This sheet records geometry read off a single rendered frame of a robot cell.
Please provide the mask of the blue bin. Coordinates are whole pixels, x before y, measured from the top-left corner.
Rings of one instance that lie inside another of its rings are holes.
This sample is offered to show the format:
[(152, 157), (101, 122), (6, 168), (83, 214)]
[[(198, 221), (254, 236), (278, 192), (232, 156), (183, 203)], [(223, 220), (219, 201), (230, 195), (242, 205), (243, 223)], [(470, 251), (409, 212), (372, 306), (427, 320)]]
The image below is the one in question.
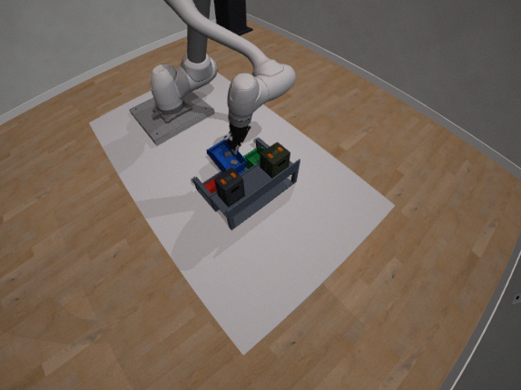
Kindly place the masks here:
[[(226, 152), (226, 151), (231, 152), (230, 157), (225, 158), (224, 152)], [(222, 173), (224, 173), (229, 168), (235, 169), (238, 173), (245, 169), (247, 161), (239, 153), (238, 150), (237, 150), (237, 154), (234, 154), (231, 151), (231, 146), (229, 145), (229, 143), (226, 140), (220, 141), (219, 143), (210, 147), (207, 150), (207, 154), (210, 156), (210, 158), (213, 160), (213, 162), (217, 165), (217, 167), (221, 170)], [(237, 166), (231, 165), (231, 160), (238, 161)]]

